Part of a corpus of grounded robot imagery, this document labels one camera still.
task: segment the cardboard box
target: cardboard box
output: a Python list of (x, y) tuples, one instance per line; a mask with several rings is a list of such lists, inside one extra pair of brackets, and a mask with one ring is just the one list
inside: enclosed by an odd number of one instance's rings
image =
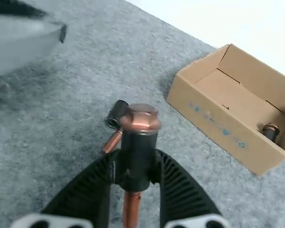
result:
[[(235, 45), (181, 69), (167, 102), (257, 175), (285, 160), (285, 76)], [(268, 123), (276, 144), (261, 133)]]

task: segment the blue logo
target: blue logo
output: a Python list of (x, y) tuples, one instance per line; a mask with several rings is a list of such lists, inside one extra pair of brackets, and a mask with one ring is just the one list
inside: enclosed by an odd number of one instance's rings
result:
[(230, 135), (230, 131), (228, 131), (227, 129), (224, 129), (224, 130), (223, 130), (223, 134), (224, 134), (224, 135)]
[(243, 142), (239, 142), (238, 143), (238, 146), (240, 147), (240, 148), (242, 148), (242, 149), (244, 149), (246, 146), (245, 146), (245, 143), (243, 143)]

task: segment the metal part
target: metal part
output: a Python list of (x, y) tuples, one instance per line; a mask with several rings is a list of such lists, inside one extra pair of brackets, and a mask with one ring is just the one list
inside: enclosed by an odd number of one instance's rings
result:
[(33, 213), (16, 220), (10, 228), (93, 228), (93, 225), (86, 219)]
[(138, 224), (140, 192), (124, 192), (122, 222), (125, 228), (135, 228)]
[(157, 133), (161, 127), (158, 110), (148, 104), (132, 104), (120, 119), (120, 126), (124, 130), (139, 134)]
[(48, 13), (14, 0), (0, 0), (0, 75), (49, 54), (64, 42), (67, 26)]
[(104, 153), (112, 152), (120, 142), (121, 138), (122, 138), (122, 128), (115, 131), (115, 133), (110, 137), (108, 142), (104, 145), (102, 151)]
[(160, 128), (158, 111), (146, 104), (132, 104), (120, 119), (123, 128), (120, 151), (121, 181), (126, 191), (123, 205), (123, 226), (138, 224), (141, 191), (150, 185), (150, 169), (155, 165), (157, 132)]
[(262, 130), (263, 130), (263, 135), (273, 142), (275, 142), (276, 137), (280, 133), (278, 126), (272, 123), (266, 124)]
[(127, 102), (123, 100), (118, 100), (114, 104), (113, 108), (109, 111), (108, 116), (105, 119), (106, 124), (111, 128), (119, 129), (120, 118), (125, 115), (127, 107), (128, 107)]
[(164, 228), (231, 228), (231, 226), (222, 216), (210, 214), (170, 221)]

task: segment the copper threads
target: copper threads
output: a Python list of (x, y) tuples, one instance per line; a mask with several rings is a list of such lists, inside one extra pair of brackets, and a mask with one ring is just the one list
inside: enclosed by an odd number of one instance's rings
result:
[(140, 192), (124, 192), (122, 221), (125, 228), (135, 228), (137, 226), (140, 200)]
[(102, 151), (104, 153), (112, 152), (120, 142), (121, 138), (122, 138), (122, 129), (120, 128), (116, 130), (116, 132), (111, 136), (108, 142), (104, 145)]

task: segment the black metal sleeve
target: black metal sleeve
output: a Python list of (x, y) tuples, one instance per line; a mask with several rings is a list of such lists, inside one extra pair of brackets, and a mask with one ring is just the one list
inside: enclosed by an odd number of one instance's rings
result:
[(109, 111), (105, 121), (106, 124), (114, 129), (118, 129), (119, 126), (119, 120), (121, 117), (123, 117), (126, 113), (128, 107), (128, 103), (123, 100), (118, 100), (112, 109)]
[(117, 184), (129, 192), (146, 190), (150, 185), (150, 171), (156, 164), (157, 133), (139, 135), (123, 131), (121, 150), (117, 158)]
[(160, 184), (160, 227), (169, 221), (219, 214), (203, 188), (174, 159), (157, 150), (152, 182)]

